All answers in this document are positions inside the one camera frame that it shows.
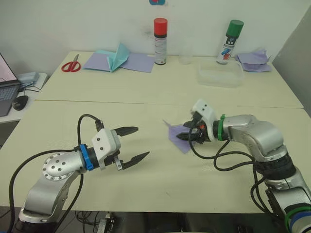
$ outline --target laptop screen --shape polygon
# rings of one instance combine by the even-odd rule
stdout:
[[[8,64],[0,54],[0,85],[15,83],[17,78],[9,68]]]

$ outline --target red cap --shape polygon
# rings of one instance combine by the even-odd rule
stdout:
[[[154,20],[154,32],[156,35],[166,35],[167,34],[167,19],[156,18]]]

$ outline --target laptop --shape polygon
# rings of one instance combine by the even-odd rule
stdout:
[[[20,83],[0,53],[0,117],[9,114]]]

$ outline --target spray can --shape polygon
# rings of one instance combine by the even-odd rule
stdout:
[[[156,18],[154,20],[154,33],[155,63],[164,65],[166,63],[167,19]]]
[[[239,35],[242,31],[244,23],[240,20],[230,21],[227,33],[225,34],[225,41],[220,49],[217,62],[221,64],[227,64],[231,57],[232,51],[234,49],[235,43],[239,38]]]

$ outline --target blue sticker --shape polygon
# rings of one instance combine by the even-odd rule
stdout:
[[[165,0],[149,0],[151,5],[164,5]]]

